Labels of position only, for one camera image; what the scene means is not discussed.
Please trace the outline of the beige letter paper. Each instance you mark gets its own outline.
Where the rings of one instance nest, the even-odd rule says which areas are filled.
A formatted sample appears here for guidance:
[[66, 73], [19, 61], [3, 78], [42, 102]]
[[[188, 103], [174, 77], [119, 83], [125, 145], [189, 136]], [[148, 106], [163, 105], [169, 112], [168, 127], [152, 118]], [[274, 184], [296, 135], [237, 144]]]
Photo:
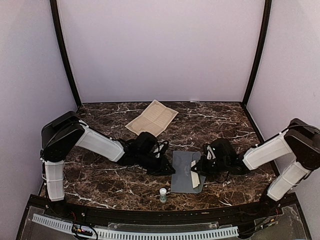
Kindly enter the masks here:
[[191, 162], [191, 181], [192, 181], [192, 187], [195, 189], [200, 185], [200, 177], [199, 174], [197, 172], [195, 172], [195, 169], [193, 167], [195, 167], [197, 164], [197, 162], [194, 160]]

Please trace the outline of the grey envelope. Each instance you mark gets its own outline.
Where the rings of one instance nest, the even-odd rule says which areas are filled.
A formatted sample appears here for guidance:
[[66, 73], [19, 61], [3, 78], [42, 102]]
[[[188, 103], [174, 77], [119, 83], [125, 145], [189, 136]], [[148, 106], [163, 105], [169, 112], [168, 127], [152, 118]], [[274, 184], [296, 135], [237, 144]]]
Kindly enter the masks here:
[[[172, 193], [199, 194], [202, 192], [206, 177], [191, 171], [193, 162], [197, 163], [201, 158], [199, 151], [173, 151], [172, 166], [175, 174], [171, 176]], [[199, 184], [193, 184], [192, 175], [197, 176]]]

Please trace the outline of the beige lined letter sheet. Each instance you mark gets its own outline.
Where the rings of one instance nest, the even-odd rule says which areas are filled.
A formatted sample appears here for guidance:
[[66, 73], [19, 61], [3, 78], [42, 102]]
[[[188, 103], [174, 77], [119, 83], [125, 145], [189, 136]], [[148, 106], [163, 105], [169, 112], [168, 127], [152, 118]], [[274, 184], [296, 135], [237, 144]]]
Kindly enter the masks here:
[[178, 111], [166, 107], [159, 101], [153, 100], [138, 117], [125, 127], [136, 135], [148, 132], [157, 137], [166, 130], [178, 113]]

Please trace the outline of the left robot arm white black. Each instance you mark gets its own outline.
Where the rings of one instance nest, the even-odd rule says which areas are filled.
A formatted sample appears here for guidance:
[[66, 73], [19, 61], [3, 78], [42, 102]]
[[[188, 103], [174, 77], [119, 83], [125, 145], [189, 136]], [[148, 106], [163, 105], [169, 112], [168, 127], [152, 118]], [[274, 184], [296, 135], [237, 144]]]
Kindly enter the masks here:
[[45, 125], [41, 130], [42, 177], [46, 183], [51, 210], [60, 218], [71, 213], [65, 203], [64, 164], [74, 147], [96, 153], [121, 166], [138, 165], [152, 176], [170, 176], [175, 169], [166, 157], [168, 141], [159, 142], [149, 133], [142, 132], [136, 138], [113, 139], [96, 131], [74, 111], [69, 111]]

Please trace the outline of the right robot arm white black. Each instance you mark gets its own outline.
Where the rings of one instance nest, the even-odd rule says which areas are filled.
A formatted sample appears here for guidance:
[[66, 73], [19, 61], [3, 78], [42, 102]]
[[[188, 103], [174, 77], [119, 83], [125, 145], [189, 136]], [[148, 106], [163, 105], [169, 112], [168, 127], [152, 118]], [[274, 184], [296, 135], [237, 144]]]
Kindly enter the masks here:
[[266, 217], [284, 195], [320, 167], [320, 130], [298, 118], [263, 143], [238, 154], [229, 140], [217, 138], [203, 146], [203, 155], [191, 171], [210, 177], [227, 172], [246, 175], [260, 166], [292, 154], [290, 165], [264, 190], [255, 213]]

